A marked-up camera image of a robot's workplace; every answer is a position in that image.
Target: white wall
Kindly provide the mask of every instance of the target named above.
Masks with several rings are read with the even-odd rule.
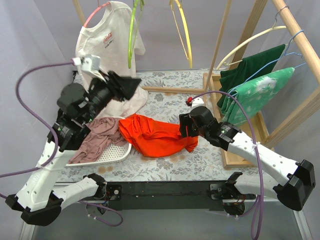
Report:
[[[31,67],[66,60],[33,0],[0,1],[0,22],[0,174],[4,174],[33,168],[49,132],[17,101],[18,77]],[[57,97],[71,80],[70,67],[37,71],[22,83],[22,99],[53,124]],[[15,194],[28,176],[1,178],[0,193]],[[1,239],[19,239],[23,224],[20,215],[0,199]]]
[[[75,55],[76,43],[81,23],[71,0],[43,1],[34,0],[47,23],[53,37],[66,59]],[[130,7],[132,0],[123,0]],[[97,8],[96,0],[79,0],[85,18]],[[221,41],[216,66],[233,48],[237,46],[244,25],[252,9],[254,0],[234,0]],[[192,47],[193,68],[209,68],[214,54],[226,1],[221,0],[183,0],[182,6],[188,24]],[[178,8],[176,18],[184,37],[184,30]],[[101,19],[104,10],[100,10],[91,20],[89,27]],[[271,1],[268,1],[260,21],[255,29],[259,33],[270,28],[277,13]],[[136,69],[145,70],[183,70],[189,64],[185,57],[175,21],[169,6],[169,0],[148,0],[140,21],[140,34],[145,45],[144,56],[136,56]],[[256,53],[265,37],[252,41],[245,56]]]
[[[295,19],[304,30],[314,50],[320,56],[320,5],[319,0],[305,1],[288,0]],[[263,48],[281,43],[287,43],[290,39],[288,33],[269,36]],[[289,52],[299,52],[293,43]],[[275,69],[294,67],[304,61],[298,56],[287,56],[283,58]],[[288,84],[279,92],[276,97],[264,108],[263,115],[269,132],[273,131],[303,100],[305,100],[319,84],[307,65],[296,69]],[[307,121],[294,130],[289,136],[282,140],[275,150],[296,161],[306,159],[314,164],[317,186],[306,202],[303,212],[314,240],[320,239],[319,216],[320,216],[320,111],[316,112]]]

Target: wooden rack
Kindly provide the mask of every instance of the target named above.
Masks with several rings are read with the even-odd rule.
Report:
[[[81,6],[78,0],[72,0],[75,6],[76,12],[81,20],[81,23],[85,22],[84,14],[82,12]],[[286,6],[284,0],[272,0],[277,11],[280,11],[283,7]],[[208,73],[204,73],[203,75],[203,89],[196,88],[173,88],[173,87],[152,87],[145,86],[143,87],[147,91],[150,92],[163,92],[163,93],[182,93],[182,94],[199,94],[210,90],[219,90],[221,87],[219,79],[220,75],[212,74],[214,69],[214,64],[218,55],[220,42],[223,36],[223,32],[225,29],[226,21],[228,18],[229,10],[232,4],[232,0],[227,0],[224,14],[222,17],[220,30],[218,33],[215,50],[212,58],[212,63]],[[259,18],[267,4],[267,0],[255,0],[253,4],[253,8],[249,15],[249,18],[244,26],[242,35],[239,39],[238,44],[243,43],[245,40],[250,38],[256,28],[256,25],[259,21]],[[280,17],[282,18],[287,30],[293,36],[297,32],[301,30],[295,18],[291,14],[289,8],[283,8],[280,13]],[[295,44],[299,48],[301,54],[303,55],[307,65],[311,69],[313,75],[316,80],[320,83],[320,59],[316,54],[315,50],[312,48],[308,39],[306,38],[303,32],[299,33],[294,39]],[[234,55],[232,62],[237,62],[242,59],[247,45],[243,46],[239,49]],[[237,63],[230,66],[230,69],[234,69],[237,67]],[[221,114],[220,110],[217,107],[217,101],[221,96],[216,93],[210,94],[210,100],[213,108],[214,116],[220,121]],[[300,106],[298,106],[271,134],[268,134],[264,119],[262,114],[259,112],[256,116],[254,116],[252,120],[252,124],[254,127],[254,133],[257,135],[257,140],[262,144],[266,145],[268,148],[272,149],[276,144],[278,144],[282,139],[284,139],[288,134],[290,134],[295,128],[297,128],[300,124],[302,124],[305,120],[307,120],[311,115],[313,115],[317,110],[320,109],[320,87],[314,90],[313,93],[307,97]],[[240,128],[250,135],[250,131],[248,129],[248,124],[244,124],[240,126]],[[230,154],[221,150],[223,166],[226,168],[232,167],[253,167],[253,164],[242,159],[234,154]]]

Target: orange-red fabric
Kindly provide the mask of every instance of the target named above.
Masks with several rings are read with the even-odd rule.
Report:
[[[159,158],[173,155],[183,148],[189,153],[198,145],[198,137],[182,138],[179,125],[156,121],[133,114],[119,120],[119,131],[145,157]]]

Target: green garment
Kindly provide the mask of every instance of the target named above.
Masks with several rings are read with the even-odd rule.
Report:
[[[287,84],[294,71],[294,67],[288,67],[257,77],[238,86],[231,95],[236,94],[235,99],[242,105],[249,118],[252,118]],[[221,113],[224,115],[223,122],[240,126],[247,121],[231,98],[224,100]]]
[[[282,44],[280,46],[270,48],[266,51],[259,52],[258,54],[245,57],[239,63],[237,68],[232,70],[227,70],[227,71],[221,71],[220,83],[222,88],[220,89],[220,91],[228,92],[230,89],[240,84],[243,84],[245,80],[247,80],[247,78],[249,78],[252,74],[254,74],[259,69],[261,69],[264,65],[280,58],[285,47],[286,45]],[[260,76],[271,73],[276,63],[277,62],[275,61],[270,65],[266,66],[261,71],[259,71],[255,76],[253,76],[251,79],[255,79]],[[222,107],[225,97],[226,96],[223,95],[220,98],[220,100],[217,102],[217,106],[219,108]]]

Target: robotic arm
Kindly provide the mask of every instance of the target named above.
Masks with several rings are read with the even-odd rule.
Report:
[[[9,195],[5,202],[13,210],[22,212],[21,218],[31,225],[47,226],[60,214],[61,210],[83,198],[94,196],[101,199],[106,194],[106,181],[92,173],[83,180],[53,191],[61,170],[79,149],[89,134],[86,126],[112,100],[129,100],[134,95],[140,78],[120,77],[115,72],[107,74],[99,69],[100,58],[88,55],[74,58],[74,65],[81,66],[83,72],[93,79],[88,92],[79,83],[64,87],[57,101],[58,116],[53,129],[58,135],[58,151],[53,160],[43,167],[55,148],[50,132],[44,151],[34,171],[23,188]]]
[[[190,113],[181,114],[179,120],[183,137],[200,135],[211,145],[257,165],[253,140],[231,123],[218,122],[201,98],[196,98]],[[288,159],[261,144],[257,147],[262,169],[272,177],[264,181],[264,195],[278,199],[292,210],[300,211],[316,186],[313,164],[307,160],[297,162]],[[260,194],[260,180],[258,176],[234,172],[224,187],[213,193],[226,199],[237,199],[243,194]]]

